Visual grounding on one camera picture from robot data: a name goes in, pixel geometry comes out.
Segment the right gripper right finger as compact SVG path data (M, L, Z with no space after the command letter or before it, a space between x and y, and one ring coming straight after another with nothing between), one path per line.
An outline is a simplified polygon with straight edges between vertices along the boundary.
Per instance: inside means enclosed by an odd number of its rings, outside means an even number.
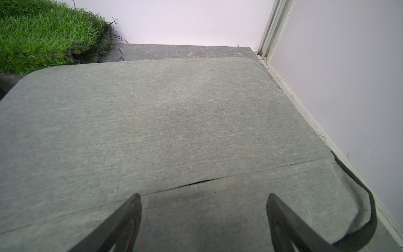
M273 248L276 252L336 252L304 222L284 201L271 193L266 203Z

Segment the grey laptop bag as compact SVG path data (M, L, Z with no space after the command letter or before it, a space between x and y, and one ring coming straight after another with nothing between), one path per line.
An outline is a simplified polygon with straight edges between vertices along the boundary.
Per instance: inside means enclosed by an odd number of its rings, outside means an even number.
M270 252L271 193L329 243L370 218L252 59L51 67L1 101L1 251L65 252L134 193L137 252Z

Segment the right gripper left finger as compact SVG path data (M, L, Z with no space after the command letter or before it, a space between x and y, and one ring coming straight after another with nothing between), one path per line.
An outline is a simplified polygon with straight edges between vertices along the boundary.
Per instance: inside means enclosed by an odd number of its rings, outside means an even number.
M139 233L141 217L141 197L135 193L70 251L131 252Z

